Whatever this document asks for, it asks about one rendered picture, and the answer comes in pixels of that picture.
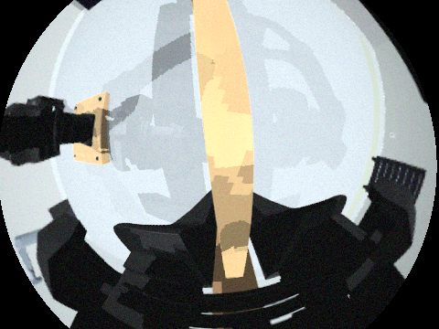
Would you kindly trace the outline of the long tan wooden rail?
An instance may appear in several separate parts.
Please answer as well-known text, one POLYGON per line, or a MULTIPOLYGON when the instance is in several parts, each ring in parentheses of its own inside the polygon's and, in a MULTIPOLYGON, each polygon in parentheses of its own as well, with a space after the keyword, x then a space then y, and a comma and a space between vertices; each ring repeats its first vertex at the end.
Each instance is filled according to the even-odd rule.
POLYGON ((252 223, 252 110, 226 0, 193 0, 209 183, 226 278, 242 277, 252 223))

